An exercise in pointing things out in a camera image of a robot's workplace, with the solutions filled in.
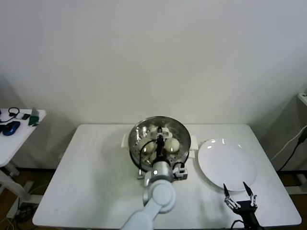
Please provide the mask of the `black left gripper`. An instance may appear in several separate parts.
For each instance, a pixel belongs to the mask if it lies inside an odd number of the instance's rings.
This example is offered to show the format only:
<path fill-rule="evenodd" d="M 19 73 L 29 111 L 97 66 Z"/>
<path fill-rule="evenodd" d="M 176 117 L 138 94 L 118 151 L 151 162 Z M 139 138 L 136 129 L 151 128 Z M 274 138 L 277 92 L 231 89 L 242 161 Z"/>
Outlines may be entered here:
<path fill-rule="evenodd" d="M 161 126 L 157 127 L 157 134 L 158 136 L 156 137 L 156 143 L 157 143 L 157 148 L 156 148 L 156 159 L 161 161 L 161 160 L 166 160 L 166 153 L 165 153 L 165 138 L 162 135 L 163 134 L 163 128 Z"/>

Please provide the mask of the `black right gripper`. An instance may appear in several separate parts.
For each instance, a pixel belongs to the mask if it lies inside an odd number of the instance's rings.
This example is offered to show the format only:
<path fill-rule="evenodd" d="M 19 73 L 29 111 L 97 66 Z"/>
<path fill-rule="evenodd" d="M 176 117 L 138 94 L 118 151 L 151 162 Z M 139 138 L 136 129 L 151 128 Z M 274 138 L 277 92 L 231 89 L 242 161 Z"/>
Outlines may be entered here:
<path fill-rule="evenodd" d="M 250 198 L 250 201 L 234 201 L 229 194 L 225 184 L 224 186 L 224 202 L 230 209 L 234 209 L 234 213 L 239 215 L 245 228 L 259 228 L 260 224 L 256 218 L 255 212 L 257 210 L 256 198 L 257 195 L 253 194 L 251 188 L 243 182 L 244 188 Z"/>

